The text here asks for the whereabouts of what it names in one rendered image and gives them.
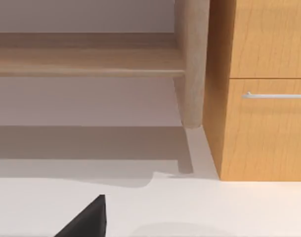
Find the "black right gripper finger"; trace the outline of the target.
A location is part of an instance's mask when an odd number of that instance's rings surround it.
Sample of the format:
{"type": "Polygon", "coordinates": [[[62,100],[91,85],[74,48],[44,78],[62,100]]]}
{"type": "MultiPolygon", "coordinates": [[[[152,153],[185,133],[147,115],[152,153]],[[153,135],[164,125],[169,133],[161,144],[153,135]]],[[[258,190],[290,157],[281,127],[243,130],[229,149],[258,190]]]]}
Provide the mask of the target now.
{"type": "Polygon", "coordinates": [[[106,197],[99,195],[54,237],[106,237],[106,197]]]}

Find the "wooden cupboard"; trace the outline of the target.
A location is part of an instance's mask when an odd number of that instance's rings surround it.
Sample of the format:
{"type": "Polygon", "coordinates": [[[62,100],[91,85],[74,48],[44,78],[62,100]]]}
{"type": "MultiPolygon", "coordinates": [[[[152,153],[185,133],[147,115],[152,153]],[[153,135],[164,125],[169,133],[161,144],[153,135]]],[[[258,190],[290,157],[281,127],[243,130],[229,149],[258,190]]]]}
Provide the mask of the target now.
{"type": "Polygon", "coordinates": [[[229,82],[231,79],[245,79],[233,78],[230,75],[235,5],[236,0],[211,0],[210,2],[203,127],[220,179],[229,82]]]}

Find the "wooden drawer front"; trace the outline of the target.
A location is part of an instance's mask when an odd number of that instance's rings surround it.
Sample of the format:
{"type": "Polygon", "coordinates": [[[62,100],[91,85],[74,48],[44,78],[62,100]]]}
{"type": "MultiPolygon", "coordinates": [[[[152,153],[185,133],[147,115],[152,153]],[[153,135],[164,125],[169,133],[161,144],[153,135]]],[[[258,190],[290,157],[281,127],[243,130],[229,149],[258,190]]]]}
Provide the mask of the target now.
{"type": "Polygon", "coordinates": [[[301,99],[248,99],[301,94],[301,79],[231,79],[221,179],[301,181],[301,99]]]}
{"type": "Polygon", "coordinates": [[[301,0],[236,0],[230,75],[301,79],[301,0]]]}

